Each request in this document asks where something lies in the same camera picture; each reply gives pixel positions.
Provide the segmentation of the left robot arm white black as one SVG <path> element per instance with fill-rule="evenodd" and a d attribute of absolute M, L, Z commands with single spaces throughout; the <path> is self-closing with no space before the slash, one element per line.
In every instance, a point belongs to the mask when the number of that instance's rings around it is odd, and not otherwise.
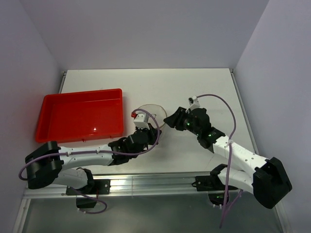
<path fill-rule="evenodd" d="M 148 124 L 147 128 L 136 128 L 128 137 L 122 137 L 95 148 L 67 148 L 51 141 L 30 153 L 25 158 L 29 189 L 36 190 L 50 184 L 73 187 L 84 194 L 94 190 L 93 175 L 87 166 L 118 166 L 147 153 L 158 144 L 161 129 Z"/>

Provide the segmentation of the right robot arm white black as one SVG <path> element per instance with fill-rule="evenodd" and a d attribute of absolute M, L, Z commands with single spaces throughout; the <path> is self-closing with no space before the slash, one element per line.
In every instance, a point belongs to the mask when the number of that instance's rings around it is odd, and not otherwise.
<path fill-rule="evenodd" d="M 210 152 L 231 161 L 237 169 L 225 164 L 215 167 L 208 176 L 197 176 L 192 186 L 197 191 L 241 189 L 254 195 L 265 208 L 272 209 L 291 190 L 292 184 L 282 162 L 257 155 L 212 126 L 205 108 L 187 111 L 179 107 L 164 119 L 171 128 L 187 130 L 197 136 L 199 144 Z"/>

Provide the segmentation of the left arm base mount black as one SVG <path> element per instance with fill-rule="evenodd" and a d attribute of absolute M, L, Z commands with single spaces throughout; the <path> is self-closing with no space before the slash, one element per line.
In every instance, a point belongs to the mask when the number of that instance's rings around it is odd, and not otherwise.
<path fill-rule="evenodd" d="M 110 192 L 109 179 L 95 179 L 87 186 L 77 189 L 66 188 L 66 196 L 76 196 L 76 207 L 82 210 L 92 210 L 100 202 L 97 201 L 101 195 L 108 195 Z"/>

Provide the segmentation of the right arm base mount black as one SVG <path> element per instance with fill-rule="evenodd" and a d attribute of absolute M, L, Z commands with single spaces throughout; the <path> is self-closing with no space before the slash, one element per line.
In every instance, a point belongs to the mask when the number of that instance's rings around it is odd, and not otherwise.
<path fill-rule="evenodd" d="M 208 199 L 212 206 L 223 206 L 224 202 L 228 203 L 229 195 L 225 198 L 225 185 L 217 176 L 196 176 L 195 181 L 191 184 L 198 192 L 206 191 Z"/>

